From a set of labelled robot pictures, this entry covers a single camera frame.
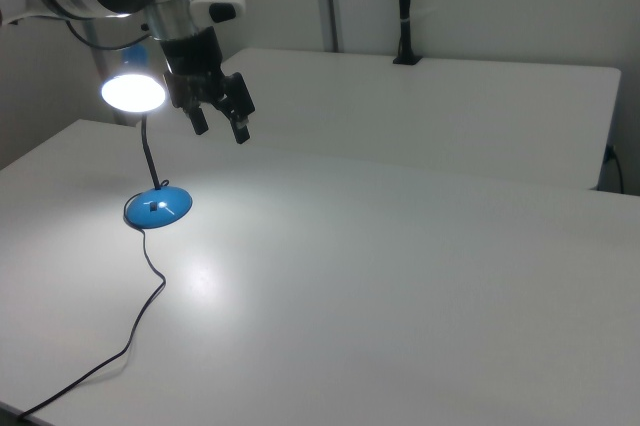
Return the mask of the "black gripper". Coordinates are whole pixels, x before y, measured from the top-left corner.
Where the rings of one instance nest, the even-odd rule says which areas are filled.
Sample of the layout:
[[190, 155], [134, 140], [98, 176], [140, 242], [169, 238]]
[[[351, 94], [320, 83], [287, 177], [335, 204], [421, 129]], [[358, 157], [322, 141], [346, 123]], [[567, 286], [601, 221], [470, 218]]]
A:
[[188, 117], [198, 136], [208, 131], [200, 103], [215, 103], [229, 121], [235, 141], [250, 139], [249, 116], [255, 106], [240, 73], [225, 76], [221, 69], [222, 53], [213, 27], [182, 39], [161, 41], [167, 62], [164, 73], [171, 101]]

